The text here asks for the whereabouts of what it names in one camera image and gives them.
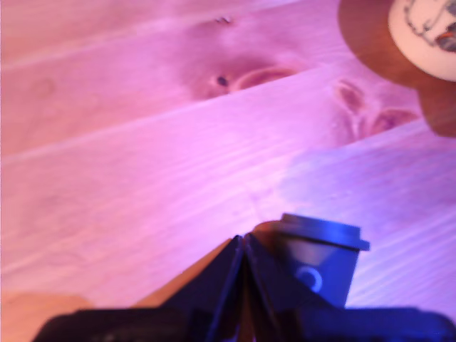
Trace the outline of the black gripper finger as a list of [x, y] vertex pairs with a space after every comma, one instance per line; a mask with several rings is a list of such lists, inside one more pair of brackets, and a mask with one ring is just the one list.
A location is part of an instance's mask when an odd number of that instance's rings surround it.
[[274, 255], [248, 233], [244, 255], [249, 306], [256, 340], [302, 341], [299, 309], [333, 309], [327, 300], [284, 269]]
[[234, 341], [242, 311], [243, 239], [235, 236], [164, 307], [185, 314], [185, 341]]

